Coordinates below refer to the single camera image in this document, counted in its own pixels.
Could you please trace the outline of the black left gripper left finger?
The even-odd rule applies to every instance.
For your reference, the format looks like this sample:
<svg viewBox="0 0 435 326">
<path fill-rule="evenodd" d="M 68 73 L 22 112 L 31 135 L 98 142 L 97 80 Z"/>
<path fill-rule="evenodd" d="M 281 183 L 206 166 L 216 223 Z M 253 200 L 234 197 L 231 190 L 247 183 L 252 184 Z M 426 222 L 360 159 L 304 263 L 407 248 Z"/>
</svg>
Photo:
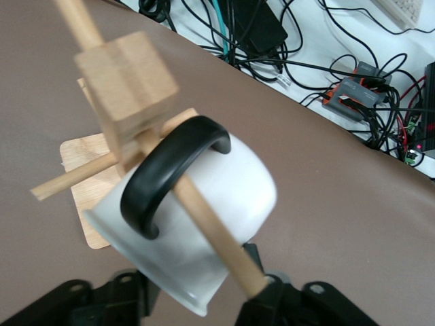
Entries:
<svg viewBox="0 0 435 326">
<path fill-rule="evenodd" d="M 138 270 L 121 271 L 94 288 L 69 280 L 2 325 L 140 325 L 152 314 L 160 288 Z"/>
</svg>

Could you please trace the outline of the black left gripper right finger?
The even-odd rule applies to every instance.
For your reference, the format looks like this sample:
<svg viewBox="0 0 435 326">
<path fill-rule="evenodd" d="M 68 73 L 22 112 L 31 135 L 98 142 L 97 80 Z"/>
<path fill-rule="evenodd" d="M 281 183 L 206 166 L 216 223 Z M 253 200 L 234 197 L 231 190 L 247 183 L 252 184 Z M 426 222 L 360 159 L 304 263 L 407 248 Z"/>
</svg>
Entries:
<svg viewBox="0 0 435 326">
<path fill-rule="evenodd" d="M 255 244 L 243 249 L 256 264 L 261 281 L 247 295 L 236 325 L 376 325 L 336 287 L 314 281 L 295 288 L 284 276 L 266 274 Z"/>
</svg>

